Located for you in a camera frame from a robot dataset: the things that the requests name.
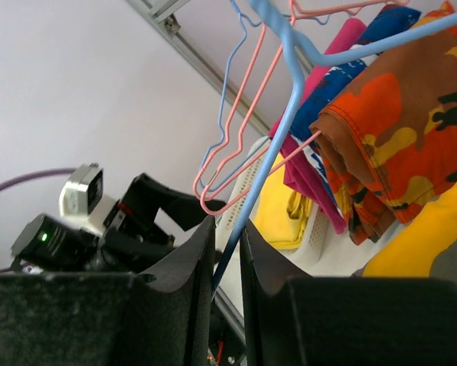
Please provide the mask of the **pink hanger of orange trousers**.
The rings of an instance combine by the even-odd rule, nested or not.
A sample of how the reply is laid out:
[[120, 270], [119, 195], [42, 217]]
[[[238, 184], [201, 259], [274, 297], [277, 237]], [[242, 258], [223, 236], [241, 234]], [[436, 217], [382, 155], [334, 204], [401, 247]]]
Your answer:
[[[338, 5], [335, 7], [330, 7], [330, 8], [320, 8], [316, 10], [310, 10], [310, 11], [303, 11], [300, 9], [300, 5], [296, 1], [290, 1], [288, 3], [288, 9], [289, 13], [288, 14], [283, 14], [282, 16], [288, 20], [289, 23], [289, 32], [288, 34], [291, 35], [294, 33], [294, 24], [296, 23], [297, 20], [299, 19], [314, 19], [317, 20], [320, 16], [326, 15], [326, 16], [331, 16], [332, 14], [336, 14], [339, 12], [345, 12], [347, 13], [350, 17], [353, 17], [357, 15], [363, 8], [371, 5], [376, 5], [376, 1], [361, 1], [361, 2], [356, 2], [352, 4], [347, 4], [347, 5]], [[269, 26], [268, 21], [264, 22], [264, 25], [262, 26], [262, 31], [258, 40], [258, 43], [256, 46], [259, 44], [260, 48], [262, 46], [262, 43], [264, 41], [265, 35], [266, 35], [266, 28]], [[212, 180], [215, 180], [218, 175], [220, 174], [221, 170], [223, 167], [233, 158], [241, 154], [243, 150], [243, 133], [244, 130], [246, 129], [246, 125], [249, 123], [249, 118], [252, 117], [252, 113], [256, 108], [256, 105], [262, 96], [262, 93], [264, 92], [267, 83], [269, 82], [270, 77], [272, 76], [273, 70], [276, 67], [279, 58], [283, 54], [284, 49], [288, 49], [291, 54], [290, 54], [290, 61], [295, 64], [294, 69], [296, 70], [296, 76], [300, 77], [300, 79], [304, 78], [303, 76], [303, 71], [301, 69], [301, 64], [298, 61], [297, 54], [295, 52], [295, 48], [298, 45], [296, 43], [292, 43], [291, 45], [287, 46], [285, 42], [281, 42], [281, 46], [278, 48], [277, 53], [275, 54], [275, 57], [270, 64], [268, 71], [266, 73], [266, 76], [262, 80], [261, 85], [259, 86], [259, 90], [256, 93], [256, 96], [254, 97], [252, 103], [249, 106], [249, 110], [247, 114], [245, 115], [243, 122], [240, 126], [237, 139], [238, 139], [238, 150], [234, 152], [232, 155], [228, 156], [224, 160], [221, 161], [221, 163], [218, 165], [216, 172], [214, 173], [213, 177], [211, 178]], [[220, 152], [225, 146], [222, 146], [220, 148], [215, 149], [214, 151], [214, 156]], [[227, 203], [224, 207], [219, 209], [218, 211], [214, 211], [208, 208], [208, 204], [216, 198], [216, 196], [225, 189], [226, 186], [229, 185], [235, 178], [237, 178], [244, 170], [249, 166], [248, 162], [242, 163], [242, 165], [237, 168], [232, 175], [227, 177], [227, 179], [214, 191], [211, 192], [211, 196], [208, 196], [210, 184], [206, 184], [204, 190], [201, 193], [201, 197], [199, 198], [201, 207], [204, 209], [204, 211], [212, 216], [217, 216], [222, 213], [224, 213], [226, 210], [228, 210], [231, 206], [235, 204], [241, 197], [244, 196], [244, 194], [240, 194], [236, 198], [234, 198], [232, 201]]]

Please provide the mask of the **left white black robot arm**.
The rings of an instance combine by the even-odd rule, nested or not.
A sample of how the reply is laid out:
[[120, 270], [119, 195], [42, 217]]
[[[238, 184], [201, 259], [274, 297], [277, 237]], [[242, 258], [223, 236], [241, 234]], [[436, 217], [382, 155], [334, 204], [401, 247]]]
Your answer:
[[101, 177], [89, 184], [86, 211], [64, 192], [62, 215], [76, 220], [71, 227], [42, 213], [29, 222], [11, 247], [17, 262], [43, 271], [140, 273], [175, 250], [175, 237], [155, 219], [164, 212], [184, 231], [208, 219], [195, 196], [162, 185], [143, 173], [118, 199], [101, 194]]

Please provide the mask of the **yellow grey camouflage trousers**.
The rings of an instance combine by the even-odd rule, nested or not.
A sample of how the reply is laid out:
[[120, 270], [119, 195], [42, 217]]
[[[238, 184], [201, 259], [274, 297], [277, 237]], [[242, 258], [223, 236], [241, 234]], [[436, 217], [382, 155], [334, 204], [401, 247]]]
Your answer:
[[433, 260], [457, 239], [457, 183], [428, 203], [363, 268], [364, 278], [427, 278]]

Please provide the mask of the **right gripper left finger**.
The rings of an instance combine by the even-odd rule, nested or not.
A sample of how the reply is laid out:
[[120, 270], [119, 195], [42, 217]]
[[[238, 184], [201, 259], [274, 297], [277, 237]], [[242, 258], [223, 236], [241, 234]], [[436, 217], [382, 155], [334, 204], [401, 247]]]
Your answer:
[[139, 274], [0, 274], [0, 365], [203, 365], [215, 222]]

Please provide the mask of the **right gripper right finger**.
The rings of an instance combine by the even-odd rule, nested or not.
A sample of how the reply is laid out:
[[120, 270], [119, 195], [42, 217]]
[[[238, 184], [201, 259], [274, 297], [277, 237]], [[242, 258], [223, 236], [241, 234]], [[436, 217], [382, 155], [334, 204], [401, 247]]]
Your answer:
[[251, 365], [457, 365], [457, 285], [313, 277], [253, 224], [240, 238]]

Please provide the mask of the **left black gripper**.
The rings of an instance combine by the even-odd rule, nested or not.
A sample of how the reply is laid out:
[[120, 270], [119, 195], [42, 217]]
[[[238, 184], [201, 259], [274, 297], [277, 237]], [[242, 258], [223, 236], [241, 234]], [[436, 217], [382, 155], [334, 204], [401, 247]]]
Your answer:
[[98, 243], [102, 270], [139, 273], [174, 251], [175, 237], [155, 223], [159, 209], [184, 231], [208, 215], [196, 196], [160, 186], [142, 173], [113, 206]]

